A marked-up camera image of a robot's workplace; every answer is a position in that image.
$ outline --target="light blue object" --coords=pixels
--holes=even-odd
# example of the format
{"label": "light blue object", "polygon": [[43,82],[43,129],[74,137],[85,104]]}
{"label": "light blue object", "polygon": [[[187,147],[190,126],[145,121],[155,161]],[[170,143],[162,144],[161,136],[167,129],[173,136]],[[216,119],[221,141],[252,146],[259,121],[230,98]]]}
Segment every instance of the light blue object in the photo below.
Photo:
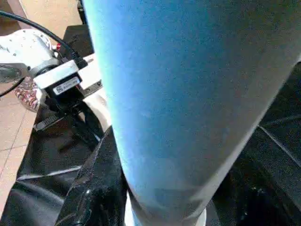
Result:
{"label": "light blue object", "polygon": [[84,6],[136,223],[194,225],[301,52],[297,5]]}

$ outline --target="tiled floor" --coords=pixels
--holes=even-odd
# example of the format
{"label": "tiled floor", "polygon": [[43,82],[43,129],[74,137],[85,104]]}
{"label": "tiled floor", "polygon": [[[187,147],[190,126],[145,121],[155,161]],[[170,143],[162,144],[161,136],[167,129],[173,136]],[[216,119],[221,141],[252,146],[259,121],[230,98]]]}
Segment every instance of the tiled floor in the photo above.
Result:
{"label": "tiled floor", "polygon": [[[0,83],[0,92],[11,83]],[[15,182],[36,114],[26,110],[14,92],[0,99],[0,216]]]}

